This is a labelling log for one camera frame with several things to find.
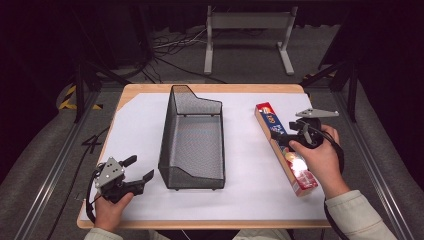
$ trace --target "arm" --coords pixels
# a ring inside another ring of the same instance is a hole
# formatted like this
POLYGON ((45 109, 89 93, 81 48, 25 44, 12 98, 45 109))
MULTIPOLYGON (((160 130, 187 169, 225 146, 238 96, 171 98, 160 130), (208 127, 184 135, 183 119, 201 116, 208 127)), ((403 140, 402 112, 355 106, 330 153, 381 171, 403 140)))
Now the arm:
POLYGON ((96 222, 94 228, 85 236, 85 240, 122 240, 115 232, 121 222, 121 215, 125 207, 130 203, 134 195, 127 193, 116 204, 99 197, 95 202, 96 222))
MULTIPOLYGON (((339 143, 337 130, 322 126, 339 143)), ((306 161, 309 170, 320 182, 331 217, 349 239, 396 239, 380 215, 357 190, 351 191, 339 170, 339 160, 330 142, 309 149, 291 141, 290 146, 306 161)))

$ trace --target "metal rail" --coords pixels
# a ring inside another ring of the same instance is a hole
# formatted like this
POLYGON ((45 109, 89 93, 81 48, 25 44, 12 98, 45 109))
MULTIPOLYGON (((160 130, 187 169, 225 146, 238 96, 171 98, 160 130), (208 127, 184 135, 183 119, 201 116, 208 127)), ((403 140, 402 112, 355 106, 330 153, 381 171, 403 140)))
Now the metal rail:
POLYGON ((380 169, 370 149, 365 143, 365 139, 360 129, 355 123, 352 123, 349 118, 349 114, 345 107, 347 104, 346 100, 340 92, 334 92, 333 96, 336 103, 338 104, 338 109, 340 110, 341 115, 345 118, 349 126, 349 130, 351 131, 352 135, 356 140, 358 149, 361 151, 361 154, 364 157, 363 162, 365 168, 367 169, 368 175, 370 176, 377 191, 377 194, 380 197, 380 200, 389 216, 390 221, 392 222, 398 239, 414 240, 415 238, 413 237, 411 230, 409 229, 408 224, 405 221, 405 218, 400 212, 396 200, 394 199, 390 188, 387 186, 387 183, 384 180, 383 175, 381 174, 380 169))
MULTIPOLYGON (((98 92, 89 93, 86 104, 84 106, 85 109, 90 109, 90 107, 95 104, 98 95, 98 92)), ((62 174, 66 163, 68 162, 71 149, 74 146, 75 140, 79 132, 81 131, 81 128, 84 125, 84 122, 87 119, 89 112, 90 111, 84 111, 84 114, 81 116, 80 121, 74 124, 74 126, 71 128, 65 140, 65 143, 63 144, 62 149, 60 150, 59 155, 56 158, 55 163, 53 164, 49 174, 46 177, 46 180, 41 186, 37 197, 35 198, 30 210, 27 213, 27 216, 25 217, 25 220, 19 228, 19 231, 15 236, 15 240, 24 240, 30 238, 32 232, 35 229, 35 226, 38 223, 38 220, 41 217, 41 214, 44 211, 44 208, 46 207, 50 199, 50 196, 53 193, 53 190, 56 187, 60 175, 62 174)))

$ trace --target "person's left hand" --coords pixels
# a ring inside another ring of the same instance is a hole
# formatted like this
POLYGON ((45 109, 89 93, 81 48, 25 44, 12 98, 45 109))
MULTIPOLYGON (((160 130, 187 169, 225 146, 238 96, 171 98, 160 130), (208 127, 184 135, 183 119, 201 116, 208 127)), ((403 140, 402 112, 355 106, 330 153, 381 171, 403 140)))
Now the person's left hand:
POLYGON ((95 202, 96 222, 95 228, 101 228, 108 232, 114 232, 121 222, 121 215, 125 207, 134 197, 133 193, 127 193, 117 203, 112 203, 103 197, 99 197, 95 202))

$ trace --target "human hand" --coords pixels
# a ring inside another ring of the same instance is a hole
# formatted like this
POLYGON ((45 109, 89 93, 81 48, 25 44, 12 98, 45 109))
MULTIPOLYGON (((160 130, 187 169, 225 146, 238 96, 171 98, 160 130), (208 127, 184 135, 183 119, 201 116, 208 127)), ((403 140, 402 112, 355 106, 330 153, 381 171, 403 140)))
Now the human hand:
MULTIPOLYGON (((339 144, 339 135, 336 129, 322 125, 321 130, 330 134, 339 144)), ((337 153, 328 140, 324 139, 324 142, 315 149, 309 149, 296 141, 290 141, 289 144, 305 159, 309 170, 321 183, 327 199, 350 191, 341 176, 337 153)))
POLYGON ((117 203, 112 203, 103 197, 99 197, 95 202, 96 221, 94 227, 101 228, 108 232, 114 232, 121 222, 121 215, 125 207, 134 197, 133 193, 127 193, 117 203))

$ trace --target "white metal frame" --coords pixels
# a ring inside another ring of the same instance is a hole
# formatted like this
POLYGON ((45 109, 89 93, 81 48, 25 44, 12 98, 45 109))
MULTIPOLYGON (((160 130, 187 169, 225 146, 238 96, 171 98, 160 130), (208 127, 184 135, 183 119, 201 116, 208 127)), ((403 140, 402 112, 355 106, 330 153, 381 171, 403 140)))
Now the white metal frame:
POLYGON ((231 12, 213 12, 212 7, 208 6, 207 33, 208 41, 206 45, 205 56, 205 74, 212 73, 213 42, 212 29, 234 29, 234 28, 255 28, 255 29, 285 29, 285 38, 282 42, 277 42, 278 51, 283 60, 287 75, 293 75, 294 70, 287 54, 287 45, 296 19, 297 7, 293 7, 291 12, 272 12, 272 13, 231 13, 231 12))

